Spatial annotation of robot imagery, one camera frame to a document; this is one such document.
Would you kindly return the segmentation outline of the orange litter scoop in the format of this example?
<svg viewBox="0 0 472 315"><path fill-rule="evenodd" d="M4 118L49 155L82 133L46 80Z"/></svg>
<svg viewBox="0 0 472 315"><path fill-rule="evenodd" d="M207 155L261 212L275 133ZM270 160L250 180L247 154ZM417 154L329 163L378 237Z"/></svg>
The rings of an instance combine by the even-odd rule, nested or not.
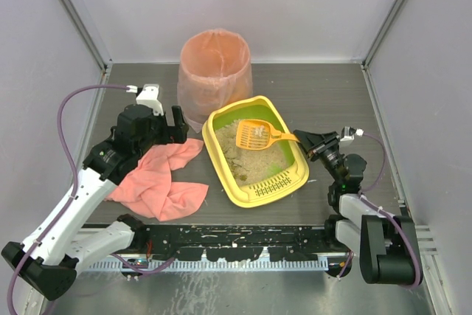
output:
<svg viewBox="0 0 472 315"><path fill-rule="evenodd" d="M235 144L244 150L265 150L279 141L299 142L292 133L277 130L265 120L241 120L237 126Z"/></svg>

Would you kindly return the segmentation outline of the yellow green litter box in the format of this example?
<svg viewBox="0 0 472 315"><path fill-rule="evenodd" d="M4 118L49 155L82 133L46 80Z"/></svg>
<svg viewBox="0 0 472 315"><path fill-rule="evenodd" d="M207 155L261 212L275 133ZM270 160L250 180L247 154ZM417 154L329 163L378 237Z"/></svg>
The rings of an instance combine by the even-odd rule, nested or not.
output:
<svg viewBox="0 0 472 315"><path fill-rule="evenodd" d="M238 119L265 120L277 130L289 132L274 104L264 96L231 103L209 115L202 128L204 143L223 189L233 204L242 208L270 204L290 195L307 182L309 167L304 153L297 143L282 141L280 147L288 160L288 167L272 170L269 178L255 184L238 186L215 134L218 129Z"/></svg>

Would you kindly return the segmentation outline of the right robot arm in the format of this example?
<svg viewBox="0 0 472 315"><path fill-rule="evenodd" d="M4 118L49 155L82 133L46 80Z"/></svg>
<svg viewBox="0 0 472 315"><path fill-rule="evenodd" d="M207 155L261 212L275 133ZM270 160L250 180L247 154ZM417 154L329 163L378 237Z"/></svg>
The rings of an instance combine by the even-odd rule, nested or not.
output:
<svg viewBox="0 0 472 315"><path fill-rule="evenodd" d="M415 288L423 281L423 269L413 220L369 201L361 186L367 162L358 154L340 151L342 143L362 133L352 127L342 134L294 131L307 158L320 161L333 178L327 200L337 214L325 226L336 241L358 255L364 281Z"/></svg>

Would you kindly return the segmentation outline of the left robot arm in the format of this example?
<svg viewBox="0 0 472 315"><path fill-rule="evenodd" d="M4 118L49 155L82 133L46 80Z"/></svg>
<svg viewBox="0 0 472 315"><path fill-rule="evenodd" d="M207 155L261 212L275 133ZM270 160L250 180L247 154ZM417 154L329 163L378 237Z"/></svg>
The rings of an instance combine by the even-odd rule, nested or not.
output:
<svg viewBox="0 0 472 315"><path fill-rule="evenodd" d="M125 107L110 136L90 150L77 180L44 222L22 242L10 241L2 249L20 278L47 300L62 297L82 271L107 255L139 251L148 243L147 227L130 214L80 242L74 237L151 148L186 142L189 126L181 107L173 106L172 113L174 123L168 125L164 114L146 105Z"/></svg>

